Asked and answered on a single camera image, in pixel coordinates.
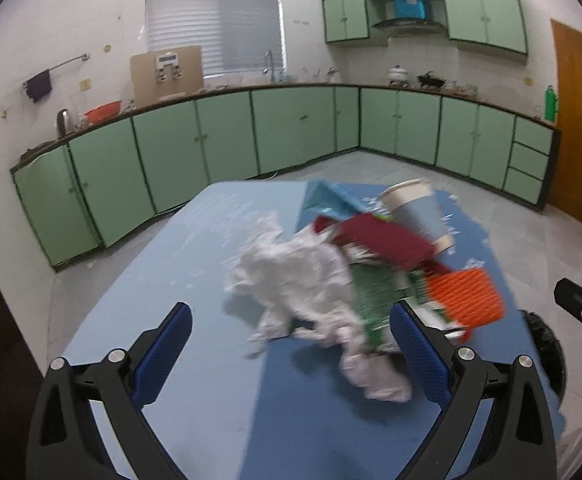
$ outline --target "orange mesh bag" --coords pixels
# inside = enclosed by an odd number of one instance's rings
[[[439,301],[452,319],[477,328],[504,317],[504,304],[484,269],[457,270],[427,276],[429,296]]]

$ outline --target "drawer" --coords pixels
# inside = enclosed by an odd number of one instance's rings
[[[546,155],[536,152],[531,148],[527,148],[522,144],[518,144],[517,142],[513,143],[511,162],[509,163],[511,168],[516,168],[516,170],[524,171],[535,178],[543,180],[548,162],[549,157]]]
[[[551,130],[551,128],[533,123],[522,117],[517,118],[515,136],[517,142],[530,146],[531,148],[548,155],[551,151],[552,139],[553,130]]]
[[[532,204],[537,204],[542,190],[542,181],[520,173],[514,168],[508,168],[506,174],[506,182],[504,183],[504,191],[519,196],[523,200],[527,200]]]

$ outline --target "range hood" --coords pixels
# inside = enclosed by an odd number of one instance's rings
[[[392,37],[415,34],[446,34],[446,27],[442,23],[427,18],[392,18],[375,23],[373,28]]]

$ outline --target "blue box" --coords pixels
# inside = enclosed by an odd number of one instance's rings
[[[427,17],[427,7],[424,0],[394,0],[396,18],[421,18]]]

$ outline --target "paper cup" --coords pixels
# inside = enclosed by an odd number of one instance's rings
[[[426,178],[391,186],[380,195],[380,200],[396,223],[432,243],[436,254],[455,245],[452,235],[446,232],[440,206]]]

